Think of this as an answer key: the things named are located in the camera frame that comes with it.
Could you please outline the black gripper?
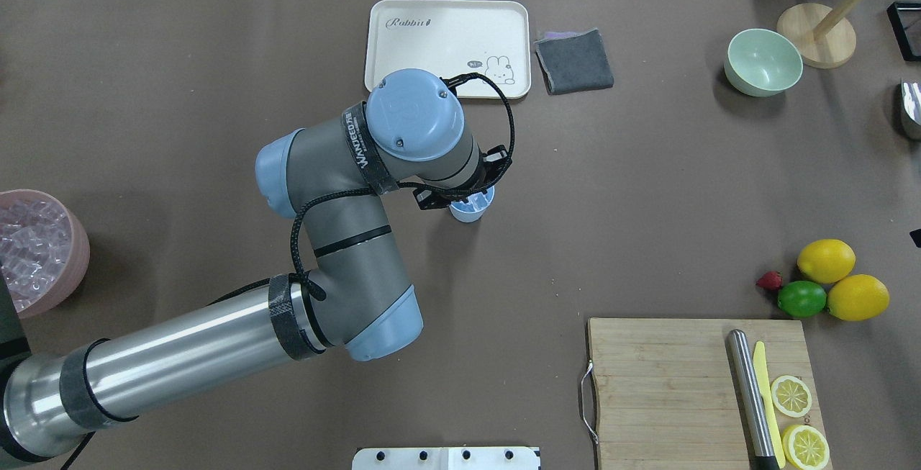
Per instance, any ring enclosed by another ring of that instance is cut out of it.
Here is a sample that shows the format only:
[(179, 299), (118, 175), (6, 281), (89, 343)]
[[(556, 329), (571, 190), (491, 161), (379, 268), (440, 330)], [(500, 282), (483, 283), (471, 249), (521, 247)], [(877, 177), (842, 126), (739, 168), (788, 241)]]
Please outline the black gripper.
[(412, 184), (412, 196), (421, 210), (443, 209), (453, 202), (469, 202), (474, 196), (484, 195), (493, 188), (511, 162), (511, 154), (503, 145), (487, 152), (472, 145), (470, 154), (450, 177), (433, 179), (420, 175), (420, 181)]

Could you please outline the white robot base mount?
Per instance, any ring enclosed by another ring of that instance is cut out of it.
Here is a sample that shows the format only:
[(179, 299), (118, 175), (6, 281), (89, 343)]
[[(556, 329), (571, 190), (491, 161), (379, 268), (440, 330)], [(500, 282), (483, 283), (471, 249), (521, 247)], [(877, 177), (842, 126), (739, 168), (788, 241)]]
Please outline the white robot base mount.
[(540, 469), (540, 449), (529, 446), (366, 448), (352, 469)]

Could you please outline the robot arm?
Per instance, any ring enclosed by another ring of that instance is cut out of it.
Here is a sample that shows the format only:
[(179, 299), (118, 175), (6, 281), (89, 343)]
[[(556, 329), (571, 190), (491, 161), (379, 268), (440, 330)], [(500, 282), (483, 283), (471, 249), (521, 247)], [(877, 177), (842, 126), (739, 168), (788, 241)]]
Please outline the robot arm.
[(372, 361), (414, 342), (423, 319), (381, 197), (411, 188), (422, 210), (443, 209), (506, 174), (514, 143), (480, 149), (458, 101), (475, 79), (509, 108), (486, 74), (402, 69), (339, 118), (260, 150), (260, 193), (293, 221), (291, 273), (66, 356), (33, 354), (3, 286), (2, 467), (78, 457), (95, 432), (336, 346)]

